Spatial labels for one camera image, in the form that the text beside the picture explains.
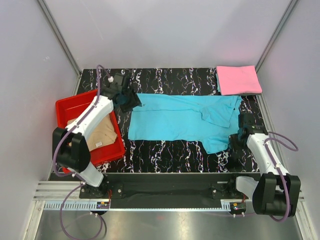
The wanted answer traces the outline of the turquoise t shirt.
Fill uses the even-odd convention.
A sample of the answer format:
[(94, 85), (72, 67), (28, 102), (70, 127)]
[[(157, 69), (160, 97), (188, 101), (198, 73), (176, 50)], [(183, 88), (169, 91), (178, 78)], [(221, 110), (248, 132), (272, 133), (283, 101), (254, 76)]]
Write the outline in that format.
[(142, 105), (131, 113), (131, 141), (199, 141), (207, 154), (225, 151), (239, 130), (242, 98), (237, 95), (140, 93)]

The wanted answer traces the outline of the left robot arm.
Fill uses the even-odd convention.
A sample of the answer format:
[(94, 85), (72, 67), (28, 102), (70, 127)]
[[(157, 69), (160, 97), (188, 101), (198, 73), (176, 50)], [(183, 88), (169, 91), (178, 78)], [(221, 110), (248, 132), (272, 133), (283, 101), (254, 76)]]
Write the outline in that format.
[(98, 83), (96, 95), (83, 112), (66, 127), (57, 127), (52, 133), (53, 166), (61, 166), (76, 175), (97, 198), (108, 193), (107, 178), (91, 162), (88, 139), (98, 124), (115, 107), (131, 112), (142, 105), (137, 93), (129, 85), (129, 77), (116, 73), (107, 87)]

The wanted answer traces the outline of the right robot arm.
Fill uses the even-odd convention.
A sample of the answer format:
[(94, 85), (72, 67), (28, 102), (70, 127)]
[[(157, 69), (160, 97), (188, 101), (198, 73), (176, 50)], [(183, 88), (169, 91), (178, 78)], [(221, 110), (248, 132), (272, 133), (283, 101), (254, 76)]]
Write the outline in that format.
[(229, 136), (231, 157), (236, 160), (240, 153), (250, 150), (260, 172), (260, 179), (249, 176), (237, 176), (227, 185), (228, 195), (239, 198), (241, 195), (252, 200), (254, 212), (257, 215), (270, 216), (276, 222), (283, 222), (296, 213), (301, 181), (283, 166), (275, 153), (271, 142), (277, 142), (287, 149), (297, 152), (295, 143), (291, 146), (281, 139), (283, 135), (269, 132), (262, 125), (254, 124), (250, 113), (240, 113), (238, 116), (238, 131)]

